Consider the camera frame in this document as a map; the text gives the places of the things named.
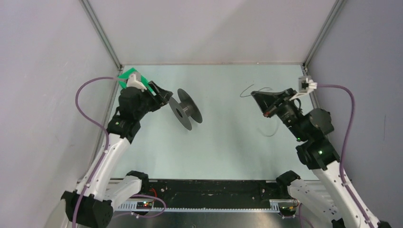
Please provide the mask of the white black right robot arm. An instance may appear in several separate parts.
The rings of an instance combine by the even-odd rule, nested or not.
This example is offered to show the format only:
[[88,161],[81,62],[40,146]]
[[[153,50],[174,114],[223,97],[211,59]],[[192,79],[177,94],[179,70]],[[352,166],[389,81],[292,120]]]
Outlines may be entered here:
[[251,92],[264,117],[278,116],[302,142],[296,147],[300,162],[317,176],[333,202],[313,193],[293,171],[277,177],[277,194],[284,199],[297,199],[334,228],[389,228],[388,222],[379,220],[364,204],[341,168],[341,158],[327,138],[334,130],[330,113],[315,108],[303,114],[293,101],[296,94],[292,88],[277,93]]

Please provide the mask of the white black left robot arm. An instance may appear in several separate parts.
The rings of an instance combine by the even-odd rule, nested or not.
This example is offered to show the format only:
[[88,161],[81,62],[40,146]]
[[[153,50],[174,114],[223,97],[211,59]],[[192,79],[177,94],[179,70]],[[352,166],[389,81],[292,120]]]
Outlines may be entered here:
[[105,133],[102,148],[75,190],[65,191],[61,197],[66,202],[65,212],[72,227],[105,228],[115,208],[128,198],[148,196],[148,176],[138,171],[130,172],[114,192],[106,189],[118,161],[139,132],[142,118],[167,105],[172,95],[153,81],[147,85],[136,79],[127,81],[107,127],[100,125]]

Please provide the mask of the dark grey cable spool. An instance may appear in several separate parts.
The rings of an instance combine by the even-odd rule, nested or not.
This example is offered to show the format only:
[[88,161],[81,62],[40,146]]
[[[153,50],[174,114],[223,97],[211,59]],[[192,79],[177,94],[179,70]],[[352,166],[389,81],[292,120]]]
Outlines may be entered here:
[[179,101],[177,101],[174,97],[171,97],[168,101],[168,104],[183,127],[185,127],[188,131],[191,131],[192,124],[190,118],[201,124],[203,122],[202,114],[196,103],[185,90],[179,88],[177,90],[177,94]]

